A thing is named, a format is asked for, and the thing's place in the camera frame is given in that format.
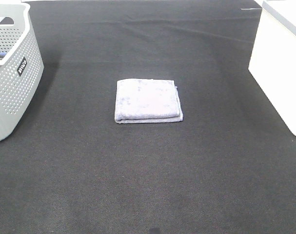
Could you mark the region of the lavender towel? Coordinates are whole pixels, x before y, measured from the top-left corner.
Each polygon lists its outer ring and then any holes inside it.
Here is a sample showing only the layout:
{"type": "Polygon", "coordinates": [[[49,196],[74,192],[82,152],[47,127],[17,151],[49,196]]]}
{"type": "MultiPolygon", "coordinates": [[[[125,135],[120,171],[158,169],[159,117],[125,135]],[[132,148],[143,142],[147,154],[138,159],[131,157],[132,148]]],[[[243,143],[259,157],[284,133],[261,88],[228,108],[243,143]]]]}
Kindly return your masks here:
{"type": "Polygon", "coordinates": [[[118,124],[183,121],[175,82],[138,78],[117,81],[114,118],[118,124]]]}

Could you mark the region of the white storage bin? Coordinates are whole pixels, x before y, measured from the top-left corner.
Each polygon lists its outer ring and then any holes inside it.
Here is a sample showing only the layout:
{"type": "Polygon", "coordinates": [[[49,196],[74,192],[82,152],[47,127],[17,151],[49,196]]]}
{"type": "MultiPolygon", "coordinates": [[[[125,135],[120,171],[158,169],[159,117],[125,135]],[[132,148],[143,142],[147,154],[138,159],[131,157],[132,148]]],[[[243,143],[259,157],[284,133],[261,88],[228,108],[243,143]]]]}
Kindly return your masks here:
{"type": "Polygon", "coordinates": [[[296,136],[296,0],[265,0],[249,71],[296,136]]]}

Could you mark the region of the grey perforated laundry basket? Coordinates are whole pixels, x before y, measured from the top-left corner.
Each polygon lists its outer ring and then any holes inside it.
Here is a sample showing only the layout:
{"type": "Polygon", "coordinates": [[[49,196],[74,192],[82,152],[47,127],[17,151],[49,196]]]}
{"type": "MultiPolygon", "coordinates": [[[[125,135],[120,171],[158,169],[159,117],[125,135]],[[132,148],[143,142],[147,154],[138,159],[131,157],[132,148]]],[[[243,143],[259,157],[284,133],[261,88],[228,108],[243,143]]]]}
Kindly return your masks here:
{"type": "Polygon", "coordinates": [[[40,82],[44,65],[29,15],[30,5],[0,0],[0,141],[15,129],[40,82]]]}

